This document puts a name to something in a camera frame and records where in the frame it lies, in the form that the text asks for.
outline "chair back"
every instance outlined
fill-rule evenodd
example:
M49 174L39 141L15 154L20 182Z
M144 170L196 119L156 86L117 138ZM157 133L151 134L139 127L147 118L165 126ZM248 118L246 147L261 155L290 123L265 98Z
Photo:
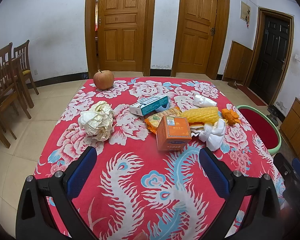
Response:
M0 49L0 95L5 94L15 85L11 50L12 42Z
M30 70L30 65L29 65L29 56L28 56L28 48L29 48L29 40L27 40L24 44L21 44L18 47L15 47L13 49L13 57L21 57L21 70Z

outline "door frame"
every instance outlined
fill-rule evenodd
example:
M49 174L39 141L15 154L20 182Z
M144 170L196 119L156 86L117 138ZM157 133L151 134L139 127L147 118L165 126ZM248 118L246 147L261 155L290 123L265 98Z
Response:
M179 14L177 24L177 34L173 53L173 62L171 76L175 77L177 73L177 66L179 61L179 54L181 49L182 30L184 24L186 0L179 2ZM215 23L215 35L213 36L209 61L207 65L206 75L215 80L217 78L223 48L226 42L226 34L228 29L230 0L218 0L217 3L217 17Z
M150 75L152 33L153 33L153 21L154 21L154 1L155 0L146 0L145 28L144 28L144 39L143 39L143 59L142 59L144 76ZM85 43L86 43L89 78L93 78L93 75L98 71L98 65L99 65L99 60L96 54L95 9L96 9L96 0L85 0L84 32L85 32Z
M289 40L288 40L288 50L287 50L287 57L286 60L283 64L283 71L281 73L278 85L275 89L275 92L270 100L269 106L273 105L278 94L279 91L282 87L283 84L283 80L286 76L287 73L287 69L289 66L289 62L290 62L290 58L291 58L291 52L292 52L292 45L293 45L293 33L294 33L294 17L292 15L283 13L283 12L278 12L278 11L274 11L271 9L267 9L267 8L262 8L262 7L258 7L258 24L257 24L257 31L256 31L256 37L255 37L255 41L254 41L254 45L253 45L253 53L252 53L252 59L251 59L251 64L250 64L250 68L248 71L248 75L245 79L244 82L244 86L249 87L252 77L253 77L253 73L256 69L257 66L257 62L259 59L259 54L260 54L260 50L261 50L261 45L262 45L262 40L263 40L263 33L265 31L265 23L266 23L266 16L271 16L271 17L275 17L284 21L287 21L289 23Z

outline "orange box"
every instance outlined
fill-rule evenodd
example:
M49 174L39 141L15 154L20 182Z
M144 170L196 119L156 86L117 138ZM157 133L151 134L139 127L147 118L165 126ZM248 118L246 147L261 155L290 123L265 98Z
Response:
M157 128L159 151L180 151L191 141L189 123L184 117L164 116Z

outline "red tablecloth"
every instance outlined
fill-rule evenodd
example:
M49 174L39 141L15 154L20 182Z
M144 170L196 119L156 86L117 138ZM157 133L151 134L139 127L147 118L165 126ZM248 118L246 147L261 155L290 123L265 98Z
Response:
M223 144L214 152L231 170L246 176L270 174L282 202L282 177L268 150L231 102L207 81L173 78L117 78L109 90L96 89L92 80L74 96L53 129L34 172L51 177L65 170L87 146L98 152L97 163L78 198L79 214L100 239L133 239L142 230L149 239L197 239L218 214L219 198L198 162L204 143L193 139L182 152L158 152L156 137L143 119L130 114L129 105L152 95L168 95L182 111L194 108L194 95L215 100L221 111L233 109L241 124L227 126ZM80 111L99 100L114 109L112 137L98 142L80 129ZM242 204L230 231L239 227L249 197ZM61 232L68 234L53 200L49 205Z

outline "dark door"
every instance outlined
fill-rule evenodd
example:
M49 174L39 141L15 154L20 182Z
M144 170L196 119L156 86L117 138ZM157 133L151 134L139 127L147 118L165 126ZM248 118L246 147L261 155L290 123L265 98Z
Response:
M270 103L277 88L288 50L289 23L266 17L259 59L249 88Z

